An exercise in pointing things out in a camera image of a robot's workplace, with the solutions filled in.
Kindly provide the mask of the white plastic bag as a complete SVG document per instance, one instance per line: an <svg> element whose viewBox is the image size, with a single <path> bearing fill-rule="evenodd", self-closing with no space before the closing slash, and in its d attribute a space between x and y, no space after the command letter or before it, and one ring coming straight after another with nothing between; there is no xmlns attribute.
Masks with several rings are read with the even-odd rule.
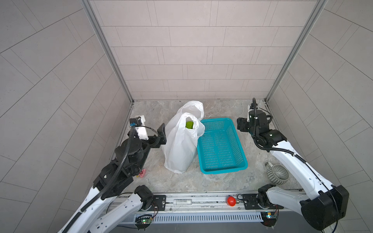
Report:
<svg viewBox="0 0 373 233"><path fill-rule="evenodd" d="M200 101L189 101L183 105L165 127L167 143L162 145L164 166L174 173L184 173L197 155L198 139L205 133L204 106ZM193 129L186 122L193 121Z"/></svg>

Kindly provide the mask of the bright green apple fruit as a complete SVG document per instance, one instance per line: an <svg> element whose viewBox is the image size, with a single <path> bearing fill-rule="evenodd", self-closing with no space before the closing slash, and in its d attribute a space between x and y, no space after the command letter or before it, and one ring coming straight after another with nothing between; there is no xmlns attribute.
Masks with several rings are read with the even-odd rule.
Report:
<svg viewBox="0 0 373 233"><path fill-rule="evenodd" d="M186 122L186 128L187 129L193 129L194 127L194 122L193 121L187 121Z"/></svg>

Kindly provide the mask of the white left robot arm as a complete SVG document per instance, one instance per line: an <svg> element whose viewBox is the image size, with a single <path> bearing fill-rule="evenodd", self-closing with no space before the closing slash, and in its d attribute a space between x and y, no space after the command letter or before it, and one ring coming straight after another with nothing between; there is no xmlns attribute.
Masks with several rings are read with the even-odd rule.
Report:
<svg viewBox="0 0 373 233"><path fill-rule="evenodd" d="M129 137L115 148L116 158L102 169L87 197L60 232L108 233L128 216L153 206L153 193L147 186L140 185L123 203L102 215L133 182L133 177L141 173L150 150L167 142L165 124L161 124L148 139L140 139L137 128L137 120L132 119Z"/></svg>

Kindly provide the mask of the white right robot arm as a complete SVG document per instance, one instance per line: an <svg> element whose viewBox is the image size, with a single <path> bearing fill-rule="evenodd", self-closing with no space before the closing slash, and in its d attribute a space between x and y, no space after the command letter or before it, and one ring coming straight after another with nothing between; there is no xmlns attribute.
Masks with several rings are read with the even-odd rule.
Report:
<svg viewBox="0 0 373 233"><path fill-rule="evenodd" d="M319 231L338 224L346 215L349 192L317 172L280 131L270 129L272 119L272 115L252 104L248 116L237 119L238 130L250 133L260 150L277 158L302 186L305 194L296 195L277 184L267 184L258 190L258 205L263 209L272 205L290 209L302 215L311 227Z"/></svg>

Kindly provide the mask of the small pink object on floor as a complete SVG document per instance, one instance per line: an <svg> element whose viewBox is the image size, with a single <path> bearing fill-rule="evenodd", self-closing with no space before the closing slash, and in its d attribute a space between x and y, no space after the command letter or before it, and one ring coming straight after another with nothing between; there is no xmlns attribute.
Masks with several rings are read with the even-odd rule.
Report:
<svg viewBox="0 0 373 233"><path fill-rule="evenodd" d="M145 174L146 174L146 169L143 169L143 170L139 173L138 177L143 178L143 177L145 176Z"/></svg>

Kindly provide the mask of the teal plastic basket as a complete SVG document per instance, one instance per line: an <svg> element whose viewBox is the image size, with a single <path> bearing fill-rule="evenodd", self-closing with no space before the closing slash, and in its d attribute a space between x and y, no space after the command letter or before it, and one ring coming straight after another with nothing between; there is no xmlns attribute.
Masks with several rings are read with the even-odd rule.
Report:
<svg viewBox="0 0 373 233"><path fill-rule="evenodd" d="M238 172L248 168L233 121L229 118L203 119L204 134L199 137L197 152L203 174Z"/></svg>

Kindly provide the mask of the ribbed metal cup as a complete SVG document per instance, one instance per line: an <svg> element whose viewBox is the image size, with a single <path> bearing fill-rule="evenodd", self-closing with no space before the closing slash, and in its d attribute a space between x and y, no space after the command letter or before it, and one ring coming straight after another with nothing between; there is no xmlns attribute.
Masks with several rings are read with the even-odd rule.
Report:
<svg viewBox="0 0 373 233"><path fill-rule="evenodd" d="M283 185L289 179L288 171L282 165L273 165L270 162L265 163L267 176L272 184Z"/></svg>

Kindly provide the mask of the white ventilation grille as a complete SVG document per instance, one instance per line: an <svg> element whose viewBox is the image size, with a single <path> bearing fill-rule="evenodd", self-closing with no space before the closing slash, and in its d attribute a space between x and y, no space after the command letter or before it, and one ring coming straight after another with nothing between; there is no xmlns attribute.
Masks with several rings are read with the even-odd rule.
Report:
<svg viewBox="0 0 373 233"><path fill-rule="evenodd" d="M155 224L176 223L230 223L263 222L260 212L245 213L164 213L158 214L152 221Z"/></svg>

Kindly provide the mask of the left green circuit board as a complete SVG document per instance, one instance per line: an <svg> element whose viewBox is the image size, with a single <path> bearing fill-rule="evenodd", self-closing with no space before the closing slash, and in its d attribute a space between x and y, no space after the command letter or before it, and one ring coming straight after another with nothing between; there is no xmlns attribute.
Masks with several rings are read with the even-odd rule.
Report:
<svg viewBox="0 0 373 233"><path fill-rule="evenodd" d="M147 227L150 226L152 221L153 221L153 215L151 214L141 215L141 216L136 217L135 226L138 229L146 229Z"/></svg>

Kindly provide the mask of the green circuit board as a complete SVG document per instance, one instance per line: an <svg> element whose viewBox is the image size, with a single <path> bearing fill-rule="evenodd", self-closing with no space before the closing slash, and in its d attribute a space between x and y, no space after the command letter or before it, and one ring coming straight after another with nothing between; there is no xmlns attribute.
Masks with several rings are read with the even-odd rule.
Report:
<svg viewBox="0 0 373 233"><path fill-rule="evenodd" d="M141 215L141 216L136 217L135 226L138 229L146 229L147 227L150 226L152 221L153 221L153 215L151 214Z"/></svg>
<svg viewBox="0 0 373 233"><path fill-rule="evenodd" d="M261 224L265 227L274 227L277 223L277 214L274 212L261 212L262 222Z"/></svg>

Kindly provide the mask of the red emergency stop button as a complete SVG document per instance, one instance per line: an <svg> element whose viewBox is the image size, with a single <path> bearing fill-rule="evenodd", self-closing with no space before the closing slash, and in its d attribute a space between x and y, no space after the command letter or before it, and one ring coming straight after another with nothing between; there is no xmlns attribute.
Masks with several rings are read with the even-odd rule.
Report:
<svg viewBox="0 0 373 233"><path fill-rule="evenodd" d="M233 196L229 196L227 198L227 204L231 207L235 206L237 204L237 200Z"/></svg>

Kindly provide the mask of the right green circuit board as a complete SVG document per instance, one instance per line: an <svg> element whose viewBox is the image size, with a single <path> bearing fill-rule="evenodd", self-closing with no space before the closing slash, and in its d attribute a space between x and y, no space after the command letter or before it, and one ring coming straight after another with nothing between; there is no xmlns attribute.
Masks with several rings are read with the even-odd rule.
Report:
<svg viewBox="0 0 373 233"><path fill-rule="evenodd" d="M274 212L261 212L262 222L261 224L265 227L274 227L277 223L277 214Z"/></svg>

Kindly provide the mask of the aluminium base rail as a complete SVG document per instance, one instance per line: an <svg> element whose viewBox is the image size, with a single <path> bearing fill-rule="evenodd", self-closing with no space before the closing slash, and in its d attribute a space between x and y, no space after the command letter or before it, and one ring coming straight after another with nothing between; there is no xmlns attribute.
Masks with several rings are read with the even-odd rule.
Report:
<svg viewBox="0 0 373 233"><path fill-rule="evenodd" d="M303 205L318 199L325 192L320 190L309 193L284 190L277 186L261 188L258 192L186 192L152 193L145 185L138 186L134 192L126 194L122 204L132 214L137 211L155 213L256 211L275 212L283 208L301 214ZM227 198L233 196L237 204L227 204Z"/></svg>

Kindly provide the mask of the metal corner wall profile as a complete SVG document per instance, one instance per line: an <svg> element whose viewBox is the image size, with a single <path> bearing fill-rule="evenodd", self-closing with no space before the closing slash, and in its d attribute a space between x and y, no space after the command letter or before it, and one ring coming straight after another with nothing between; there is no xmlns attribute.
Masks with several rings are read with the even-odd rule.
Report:
<svg viewBox="0 0 373 233"><path fill-rule="evenodd" d="M285 60L284 65L282 66L271 90L269 91L267 97L265 98L265 102L268 103L271 98L273 97L274 93L276 92L277 88L279 87L281 81L283 80L286 72L288 71L289 67L291 66L293 60L295 59L296 55L298 54L299 50L301 49L302 45L304 44L307 36L311 32L314 24L320 17L325 5L327 4L328 0L318 0L311 11L309 18L307 19L300 35L298 36L292 50L290 51L287 59Z"/></svg>
<svg viewBox="0 0 373 233"><path fill-rule="evenodd" d="M111 50L111 48L110 48L110 46L109 46L109 44L108 44L108 42L105 38L104 32L103 32L95 14L94 14L94 11L93 11L93 8L92 8L90 2L87 1L87 0L81 0L80 2L81 2L81 5L82 5L87 17L88 17L88 20L91 23L91 26L92 26L92 28L93 28L93 30L94 30L97 38L98 38L98 41L99 41L100 45L102 46L102 48L103 48L103 50L104 50L104 52L107 56L107 59L109 61L110 66L112 67L114 73L116 74L122 88L124 89L124 92L126 93L128 99L131 103L131 105L133 105L134 104L134 99L133 99L133 97L130 93L130 90L129 90L128 86L125 83L123 75L122 75L122 73L119 69L119 66L118 66L118 64L115 60L113 52L112 52L112 50Z"/></svg>

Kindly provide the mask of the metal corner wall profile left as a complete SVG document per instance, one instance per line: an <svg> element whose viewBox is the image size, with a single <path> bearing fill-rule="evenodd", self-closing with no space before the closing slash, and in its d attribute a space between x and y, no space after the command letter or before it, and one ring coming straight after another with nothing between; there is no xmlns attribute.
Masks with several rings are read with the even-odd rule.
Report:
<svg viewBox="0 0 373 233"><path fill-rule="evenodd" d="M98 38L98 41L99 41L100 45L102 46L102 48L103 48L103 50L104 50L104 52L107 56L107 59L109 61L110 66L112 67L114 73L116 74L122 88L124 89L124 92L126 93L128 99L131 103L131 105L133 105L134 104L134 99L133 99L133 97L130 93L130 90L129 90L128 86L125 83L123 75L122 75L122 73L119 69L119 66L118 66L118 64L115 60L113 52L112 52L112 50L111 50L111 48L110 48L110 46L109 46L109 44L108 44L108 42L105 38L104 32L103 32L95 14L94 14L94 11L93 11L93 8L92 8L90 2L87 1L87 0L81 0L80 2L81 2L81 5L82 5L87 17L88 17L88 20L91 23L91 26L92 26L92 28L93 28L93 30L94 30L97 38Z"/></svg>

